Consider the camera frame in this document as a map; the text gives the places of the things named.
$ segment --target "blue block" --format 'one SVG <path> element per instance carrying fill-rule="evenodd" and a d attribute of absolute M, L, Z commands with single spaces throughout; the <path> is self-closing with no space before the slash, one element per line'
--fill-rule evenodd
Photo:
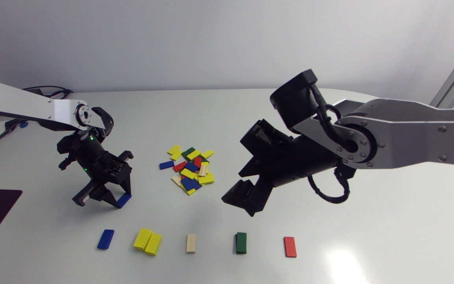
<path fill-rule="evenodd" d="M 186 191 L 189 191 L 194 188 L 194 180 L 195 179 L 189 179 L 189 178 L 182 178 L 182 185 L 185 187 Z"/>
<path fill-rule="evenodd" d="M 173 162 L 173 161 L 164 162 L 164 163 L 160 163 L 159 164 L 159 168 L 161 170 L 167 169 L 167 168 L 170 168 L 170 167 L 174 167 L 174 166 L 175 166 L 175 162 Z"/>
<path fill-rule="evenodd" d="M 195 190 L 200 189 L 200 188 L 202 187 L 202 185 L 200 185 L 200 183 L 199 183 L 198 180 L 193 179 L 192 182 L 193 182 L 193 185 L 194 185 L 194 189 L 195 189 Z"/>
<path fill-rule="evenodd" d="M 97 248 L 101 250 L 107 250 L 110 247 L 110 243 L 112 242 L 113 234 L 115 230 L 104 230 L 101 239 L 99 240 L 99 244 Z"/>
<path fill-rule="evenodd" d="M 121 196 L 117 201 L 119 203 L 120 208 L 124 207 L 124 205 L 126 205 L 126 203 L 128 202 L 129 199 L 131 199 L 131 197 L 132 195 L 124 193 L 124 195 Z"/>
<path fill-rule="evenodd" d="M 194 163 L 191 163 L 191 162 L 186 163 L 185 168 L 189 169 L 191 172 L 195 172 L 199 169 L 198 166 L 194 165 Z"/>

